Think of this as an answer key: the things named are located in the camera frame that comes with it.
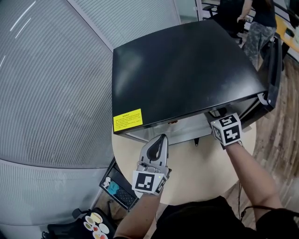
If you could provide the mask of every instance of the black t-shirt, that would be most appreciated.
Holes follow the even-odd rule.
[[[266,27],[276,28],[275,7],[273,0],[271,8],[268,7],[266,0],[252,0],[252,7],[256,11],[253,21],[256,21]]]
[[[162,214],[151,239],[161,238],[298,238],[299,228],[284,209],[264,214],[256,223],[256,231],[247,228],[235,217],[225,199],[213,203],[189,203],[172,206]]]

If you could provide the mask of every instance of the yellow sticker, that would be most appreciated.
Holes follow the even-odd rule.
[[[142,125],[141,109],[113,117],[114,132]]]

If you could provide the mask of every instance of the round table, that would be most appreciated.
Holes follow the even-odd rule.
[[[242,143],[252,154],[255,142],[253,123],[243,131]],[[132,183],[144,143],[112,133],[112,146],[121,172]],[[198,146],[193,140],[170,145],[167,165],[172,172],[162,193],[163,204],[206,201],[223,194],[238,181],[228,154],[212,135],[200,138]]]

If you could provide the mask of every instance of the hand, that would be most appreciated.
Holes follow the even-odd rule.
[[[239,20],[243,20],[243,19],[244,19],[243,17],[239,16],[239,17],[237,18],[237,22],[239,22]]]

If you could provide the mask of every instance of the camouflage pants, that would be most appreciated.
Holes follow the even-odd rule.
[[[260,50],[274,36],[275,32],[276,28],[265,27],[255,21],[251,24],[243,50],[255,68],[257,68]]]

